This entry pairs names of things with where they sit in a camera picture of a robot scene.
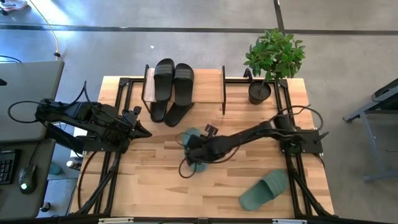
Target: black slide sandal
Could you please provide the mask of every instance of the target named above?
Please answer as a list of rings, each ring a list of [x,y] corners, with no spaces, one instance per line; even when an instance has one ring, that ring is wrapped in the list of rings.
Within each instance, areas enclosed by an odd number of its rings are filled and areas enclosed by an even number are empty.
[[[172,96],[174,62],[166,58],[155,67],[155,100],[150,104],[150,118],[153,122],[162,122],[166,115],[167,102]]]
[[[193,69],[189,65],[180,63],[175,67],[175,103],[164,118],[164,123],[167,126],[176,126],[194,105],[192,103],[193,81]]]

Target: green slide sandal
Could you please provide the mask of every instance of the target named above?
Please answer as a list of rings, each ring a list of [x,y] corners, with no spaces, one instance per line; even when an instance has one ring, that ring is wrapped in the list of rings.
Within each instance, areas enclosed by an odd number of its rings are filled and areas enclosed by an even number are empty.
[[[273,170],[242,194],[239,203],[248,211],[259,208],[286,190],[289,180],[282,169]]]

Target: computer mouse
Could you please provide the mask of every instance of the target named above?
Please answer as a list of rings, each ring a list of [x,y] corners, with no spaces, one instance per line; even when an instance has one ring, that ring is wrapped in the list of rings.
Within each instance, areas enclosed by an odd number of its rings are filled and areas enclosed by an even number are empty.
[[[19,171],[19,190],[22,194],[31,194],[36,186],[36,165],[29,164]]]

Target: green leaves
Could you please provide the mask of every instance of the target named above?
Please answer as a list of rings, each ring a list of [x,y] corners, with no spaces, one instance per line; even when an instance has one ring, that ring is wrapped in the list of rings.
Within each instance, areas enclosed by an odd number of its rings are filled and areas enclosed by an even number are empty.
[[[252,68],[255,77],[261,75],[261,70],[265,71],[266,80],[293,78],[305,58],[305,46],[299,46],[302,42],[294,40],[292,34],[285,35],[278,29],[272,32],[265,30],[264,35],[256,40],[255,46],[249,46],[249,52],[246,53],[248,60],[244,65]]]

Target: wooden table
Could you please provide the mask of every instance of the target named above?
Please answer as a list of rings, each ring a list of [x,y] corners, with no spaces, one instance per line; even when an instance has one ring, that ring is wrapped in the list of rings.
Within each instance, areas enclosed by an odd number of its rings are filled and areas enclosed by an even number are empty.
[[[114,105],[119,78],[104,77],[99,102]],[[304,81],[295,78],[288,80],[288,84],[292,105],[308,105]],[[208,170],[190,179],[183,179],[178,174],[178,165],[183,159],[183,149],[175,142],[178,133],[191,127],[204,132],[205,126],[212,124],[219,129],[218,134],[230,135],[255,126],[276,114],[273,91],[261,105],[252,105],[248,102],[248,84],[227,84],[225,115],[222,115],[219,103],[195,103],[174,128],[164,123],[153,123],[150,114],[142,110],[139,119],[153,136],[133,140],[129,150],[122,155],[112,217],[293,218],[289,189],[259,210],[247,212],[239,206],[239,196],[260,177],[274,169],[286,169],[279,143],[271,138],[242,145],[230,161],[210,164]],[[135,83],[131,109],[134,106],[144,108],[141,93],[142,84]],[[121,108],[126,93],[123,94]],[[313,128],[309,111],[296,115],[295,120],[303,129]],[[88,165],[81,188],[83,203],[98,185],[103,157],[104,153],[97,153]],[[319,158],[304,154],[303,164],[309,189],[324,208],[333,213],[325,171]],[[186,164],[182,171],[185,175],[191,173]],[[76,195],[71,212],[77,210]],[[106,189],[101,211],[107,195]],[[299,188],[298,196],[304,212]]]

